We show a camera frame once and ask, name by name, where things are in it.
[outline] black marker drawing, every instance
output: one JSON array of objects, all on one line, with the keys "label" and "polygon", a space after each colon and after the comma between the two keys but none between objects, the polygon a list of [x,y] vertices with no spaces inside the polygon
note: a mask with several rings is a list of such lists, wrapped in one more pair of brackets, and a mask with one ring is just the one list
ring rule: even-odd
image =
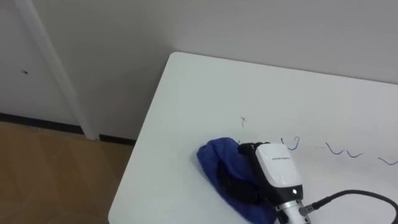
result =
[{"label": "black marker drawing", "polygon": [[342,150],[340,152],[333,152],[333,150],[331,150],[331,147],[329,146],[329,144],[327,142],[325,142],[325,144],[328,146],[330,152],[333,153],[334,155],[340,155],[341,153],[343,153],[345,151],[345,150]]},{"label": "black marker drawing", "polygon": [[242,122],[242,129],[244,129],[244,124],[243,123],[246,122],[246,118],[241,116],[241,119],[242,119],[242,121],[241,121]]},{"label": "black marker drawing", "polygon": [[[282,144],[285,144],[283,138],[281,138],[280,141],[282,142]],[[293,151],[293,150],[296,150],[296,149],[298,148],[299,142],[300,142],[300,137],[298,137],[298,136],[294,137],[294,141],[296,142],[296,145],[295,145],[293,148],[289,148],[289,147],[288,147],[288,148],[287,148],[288,150]]]},{"label": "black marker drawing", "polygon": [[357,158],[357,157],[359,157],[359,156],[362,156],[362,155],[363,155],[363,152],[362,152],[362,153],[359,153],[359,154],[356,155],[356,156],[353,156],[353,155],[351,155],[351,153],[349,153],[349,151],[347,150],[347,154],[348,154],[351,158]]},{"label": "black marker drawing", "polygon": [[378,159],[380,159],[381,161],[385,162],[389,166],[394,166],[394,165],[398,164],[398,161],[393,162],[393,163],[389,163],[389,162],[385,161],[383,158],[378,157]]}]

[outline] white door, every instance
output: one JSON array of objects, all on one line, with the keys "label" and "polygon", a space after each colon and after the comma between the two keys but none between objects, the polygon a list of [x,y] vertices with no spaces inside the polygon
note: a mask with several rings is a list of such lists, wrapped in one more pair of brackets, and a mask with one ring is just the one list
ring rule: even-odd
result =
[{"label": "white door", "polygon": [[0,113],[79,125],[12,0],[0,1]]}]

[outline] handwritten marker line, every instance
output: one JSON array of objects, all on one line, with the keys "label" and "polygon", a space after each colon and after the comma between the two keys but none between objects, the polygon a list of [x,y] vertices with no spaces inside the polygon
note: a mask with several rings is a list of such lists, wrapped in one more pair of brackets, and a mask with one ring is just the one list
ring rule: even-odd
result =
[{"label": "handwritten marker line", "polygon": [[329,144],[327,142],[325,142],[325,144],[328,146],[330,152],[333,153],[334,155],[340,155],[341,153],[344,152],[344,150],[342,150],[341,152],[333,152],[333,150],[331,150],[331,147],[329,146]]},{"label": "handwritten marker line", "polygon": [[[280,141],[282,142],[282,144],[285,144],[283,138],[281,138]],[[298,136],[294,137],[294,141],[296,142],[296,145],[295,145],[293,148],[289,148],[289,147],[288,147],[288,148],[287,148],[288,150],[293,151],[293,150],[296,150],[296,149],[298,148],[299,142],[300,142],[300,137],[298,137]]]},{"label": "handwritten marker line", "polygon": [[353,156],[353,155],[351,155],[351,153],[349,153],[348,150],[347,150],[347,154],[348,154],[351,158],[357,158],[358,156],[362,156],[362,155],[363,155],[363,153],[359,153],[358,155]]},{"label": "handwritten marker line", "polygon": [[390,165],[390,166],[398,164],[398,161],[393,162],[393,163],[389,163],[389,162],[385,161],[383,158],[378,157],[378,159],[380,159],[381,161],[385,162],[387,165]]}]

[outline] white table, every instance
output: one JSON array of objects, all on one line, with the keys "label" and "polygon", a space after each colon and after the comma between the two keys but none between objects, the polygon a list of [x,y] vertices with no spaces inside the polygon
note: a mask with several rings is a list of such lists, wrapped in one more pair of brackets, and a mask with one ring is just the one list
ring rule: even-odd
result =
[{"label": "white table", "polygon": [[[280,138],[310,203],[344,189],[398,201],[398,86],[199,55],[170,56],[114,199],[111,224],[246,223],[203,175],[197,149]],[[340,155],[330,152],[327,145]],[[357,158],[352,156],[364,153]],[[390,223],[384,202],[347,196],[313,223]]]}]

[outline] metal connector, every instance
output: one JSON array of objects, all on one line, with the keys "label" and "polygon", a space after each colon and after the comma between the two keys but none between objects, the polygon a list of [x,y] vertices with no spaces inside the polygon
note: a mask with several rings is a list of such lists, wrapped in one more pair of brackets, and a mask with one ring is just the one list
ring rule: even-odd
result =
[{"label": "metal connector", "polygon": [[313,207],[312,205],[307,205],[306,207],[300,208],[298,211],[300,212],[300,214],[301,214],[302,216],[306,216],[306,215],[308,215],[309,213],[315,211],[315,209],[314,209],[314,207]]}]

